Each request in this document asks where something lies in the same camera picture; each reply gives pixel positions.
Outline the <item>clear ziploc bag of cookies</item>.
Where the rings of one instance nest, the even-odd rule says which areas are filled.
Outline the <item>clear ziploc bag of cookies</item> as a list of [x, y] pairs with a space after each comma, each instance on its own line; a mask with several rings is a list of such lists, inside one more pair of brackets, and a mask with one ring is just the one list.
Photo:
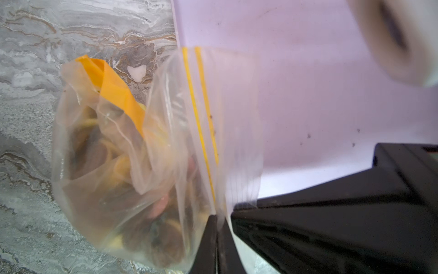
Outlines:
[[146, 100], [101, 59], [62, 66], [52, 187], [96, 249], [155, 271], [187, 272], [208, 218], [253, 206], [263, 170], [254, 56], [182, 47]]

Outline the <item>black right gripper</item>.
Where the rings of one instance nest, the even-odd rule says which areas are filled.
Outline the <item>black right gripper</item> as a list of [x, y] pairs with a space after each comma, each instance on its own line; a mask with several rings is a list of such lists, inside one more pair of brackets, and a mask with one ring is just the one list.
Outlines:
[[232, 213], [234, 233], [282, 274], [438, 271], [438, 147], [379, 143], [373, 169]]

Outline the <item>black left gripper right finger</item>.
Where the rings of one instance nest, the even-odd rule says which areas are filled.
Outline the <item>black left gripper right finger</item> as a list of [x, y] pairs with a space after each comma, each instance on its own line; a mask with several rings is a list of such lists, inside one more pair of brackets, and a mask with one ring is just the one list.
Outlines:
[[246, 274], [227, 220], [218, 230], [218, 273]]

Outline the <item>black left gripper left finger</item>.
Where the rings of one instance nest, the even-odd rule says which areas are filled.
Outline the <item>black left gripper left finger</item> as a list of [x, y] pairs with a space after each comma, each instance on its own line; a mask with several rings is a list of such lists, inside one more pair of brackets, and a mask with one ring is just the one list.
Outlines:
[[217, 216], [211, 215], [189, 274], [216, 274], [217, 267]]

